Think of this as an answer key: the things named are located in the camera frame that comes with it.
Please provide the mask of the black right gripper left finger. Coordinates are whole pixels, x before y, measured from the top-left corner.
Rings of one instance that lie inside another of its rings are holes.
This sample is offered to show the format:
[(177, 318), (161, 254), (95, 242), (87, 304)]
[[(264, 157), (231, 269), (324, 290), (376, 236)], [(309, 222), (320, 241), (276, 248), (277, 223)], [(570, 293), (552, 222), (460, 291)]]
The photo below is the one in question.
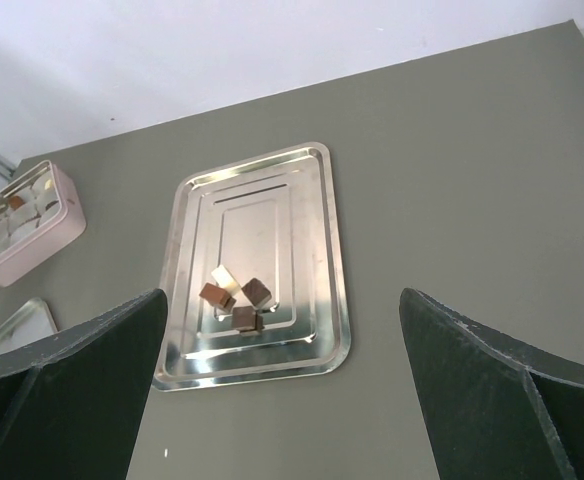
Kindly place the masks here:
[(0, 355), (0, 479), (123, 479), (168, 306), (145, 292)]

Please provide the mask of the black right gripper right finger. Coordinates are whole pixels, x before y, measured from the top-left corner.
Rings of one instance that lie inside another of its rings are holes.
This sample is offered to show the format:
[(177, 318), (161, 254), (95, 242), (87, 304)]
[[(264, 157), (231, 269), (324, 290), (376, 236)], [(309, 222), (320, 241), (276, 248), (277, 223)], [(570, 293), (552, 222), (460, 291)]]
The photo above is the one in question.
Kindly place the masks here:
[(584, 365), (402, 291), (402, 334), (442, 479), (584, 479)]

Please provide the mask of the milk chocolate block top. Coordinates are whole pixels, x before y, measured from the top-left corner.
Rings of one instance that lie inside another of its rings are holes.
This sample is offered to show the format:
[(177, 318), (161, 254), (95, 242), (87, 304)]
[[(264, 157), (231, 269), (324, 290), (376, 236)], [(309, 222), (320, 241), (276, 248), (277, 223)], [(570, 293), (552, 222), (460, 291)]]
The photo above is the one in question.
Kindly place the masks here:
[(9, 197), (7, 199), (7, 202), (12, 210), (17, 210), (26, 203), (26, 201), (18, 195)]

